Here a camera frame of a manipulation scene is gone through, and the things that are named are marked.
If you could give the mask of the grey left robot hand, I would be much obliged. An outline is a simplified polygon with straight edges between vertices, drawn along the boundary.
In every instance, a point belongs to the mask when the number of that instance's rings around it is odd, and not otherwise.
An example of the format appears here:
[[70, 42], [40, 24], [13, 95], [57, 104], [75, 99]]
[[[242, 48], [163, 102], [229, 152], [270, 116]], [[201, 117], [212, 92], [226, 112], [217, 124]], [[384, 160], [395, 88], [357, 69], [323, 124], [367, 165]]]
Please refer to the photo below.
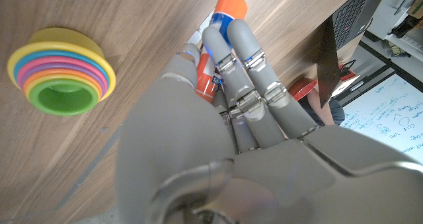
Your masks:
[[238, 143], [194, 91], [187, 44], [126, 118], [116, 158], [124, 223], [421, 223], [422, 165], [340, 126], [319, 126], [279, 82], [248, 24], [203, 43], [258, 145]]

